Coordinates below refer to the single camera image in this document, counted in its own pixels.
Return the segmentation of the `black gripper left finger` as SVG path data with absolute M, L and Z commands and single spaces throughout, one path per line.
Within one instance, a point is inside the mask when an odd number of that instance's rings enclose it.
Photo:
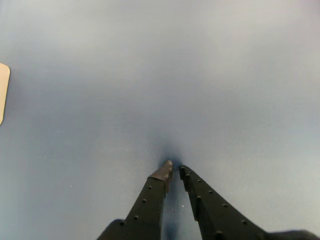
M 99 240 L 159 240 L 166 193 L 173 174 L 173 162 L 166 160 L 162 167 L 146 180 L 138 198 L 125 219 L 111 222 Z

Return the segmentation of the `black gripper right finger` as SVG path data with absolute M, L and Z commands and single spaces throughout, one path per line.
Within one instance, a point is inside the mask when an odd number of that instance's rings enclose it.
M 186 165 L 179 176 L 188 193 L 203 240 L 266 240 L 267 232 L 248 220 Z

